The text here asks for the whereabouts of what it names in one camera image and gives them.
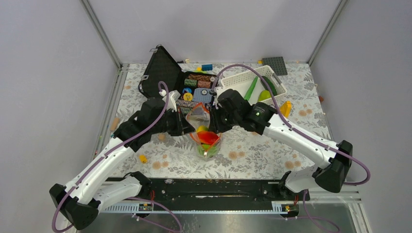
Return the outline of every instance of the floral tablecloth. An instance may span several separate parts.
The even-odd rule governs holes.
[[[217,74],[231,64],[213,64]],[[246,64],[259,67],[258,64]],[[195,70],[199,64],[180,64],[183,70]],[[289,119],[321,137],[330,139],[325,116],[319,102],[308,64],[286,64],[287,76],[279,76],[288,92],[280,101],[292,102]],[[121,122],[139,110],[146,98],[140,94],[138,83],[146,64],[130,64],[120,98],[116,117]],[[244,72],[237,67],[224,73],[225,77]],[[279,179],[286,171],[301,170],[313,162],[289,146],[257,133],[235,127],[223,134],[220,153],[210,161],[197,157],[193,141],[188,135],[170,137],[166,134],[152,136],[134,156],[128,158],[112,174],[123,176],[127,172],[140,171],[147,177],[156,178],[232,178],[232,179]],[[148,162],[143,164],[139,155],[144,154]]]

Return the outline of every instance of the green cucumber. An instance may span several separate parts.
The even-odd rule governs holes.
[[[252,93],[253,93],[253,89],[255,89],[256,83],[258,82],[259,77],[256,76],[255,79],[253,79],[252,84],[250,85],[249,89],[247,89],[245,96],[243,97],[245,100],[249,100]]]
[[[273,93],[273,96],[277,96],[277,91],[275,86],[273,85],[273,83],[271,82],[271,80],[268,79],[268,77],[266,76],[262,76],[263,79],[269,84],[269,87],[271,88],[271,91]],[[260,80],[260,82],[262,83],[263,87],[267,90],[266,85],[262,82],[262,80]]]

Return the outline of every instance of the yellow lego brick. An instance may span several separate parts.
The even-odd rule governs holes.
[[[291,109],[292,103],[288,100],[280,107],[280,112],[282,113],[282,115],[288,118],[289,114],[291,113]]]
[[[141,154],[140,156],[139,156],[139,159],[140,159],[140,161],[142,162],[142,163],[147,163],[147,159],[146,159],[146,156],[144,156],[143,154]]]

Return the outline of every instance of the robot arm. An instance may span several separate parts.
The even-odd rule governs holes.
[[[218,101],[218,105],[213,105],[209,109],[209,130],[223,133],[239,125],[249,132],[257,132],[260,135],[280,140],[315,163],[314,166],[298,172],[287,172],[279,182],[281,192],[298,193],[316,186],[330,192],[340,191],[351,165],[349,159],[325,150],[292,131],[281,121],[276,110],[269,105],[258,102],[251,106],[237,91],[232,89],[221,93]],[[56,206],[61,204],[64,197],[67,197],[63,201],[60,212],[75,228],[84,229],[97,217],[100,210],[114,203],[128,197],[146,196],[150,192],[151,181],[140,172],[135,172],[116,184],[103,189],[99,188],[113,170],[149,142],[153,134],[169,133],[171,136],[180,136],[195,131],[186,122],[182,113],[176,111],[172,101],[171,104],[169,103],[169,110],[150,130],[124,146],[107,153],[116,145],[137,135],[152,124],[161,113],[164,104],[165,102],[161,99],[148,99],[140,111],[119,126],[114,132],[114,137],[88,167],[65,186],[55,184],[50,189],[50,195]],[[323,141],[330,148],[342,150],[347,154],[352,152],[352,145],[346,141],[337,144],[305,131],[297,125],[292,123],[291,125],[309,134],[312,138]]]
[[[282,141],[315,163],[314,166],[301,171],[287,172],[281,179],[280,185],[293,193],[318,186],[329,192],[340,192],[351,166],[351,160],[329,149],[334,148],[351,155],[352,144],[347,141],[337,144],[323,139],[288,121],[292,128],[297,128],[311,138],[322,141],[329,146],[329,149],[320,147],[285,125],[273,107],[262,102],[251,106],[239,92],[232,89],[221,93],[218,103],[210,109],[210,130],[222,133],[239,125],[249,132],[257,132]]]
[[[100,189],[102,183],[127,158],[137,152],[151,140],[155,133],[168,133],[181,136],[194,132],[195,129],[184,120],[174,104],[176,94],[169,93],[168,110],[162,118],[140,137],[112,151],[114,147],[145,130],[160,115],[165,102],[162,99],[149,98],[140,111],[128,121],[119,125],[103,151],[74,179],[66,185],[55,184],[49,191],[56,207],[64,197],[60,212],[78,229],[87,227],[99,211],[123,199],[137,195],[146,195],[150,180],[137,172],[125,180]]]

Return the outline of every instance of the white wall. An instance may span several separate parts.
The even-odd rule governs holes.
[[[51,232],[49,189],[90,161],[116,68],[80,1],[0,7],[0,232]]]
[[[312,66],[335,139],[371,169],[359,189],[374,233],[412,229],[411,12],[410,0],[350,1]]]
[[[307,61],[339,0],[90,0],[124,63],[162,44],[176,60]]]

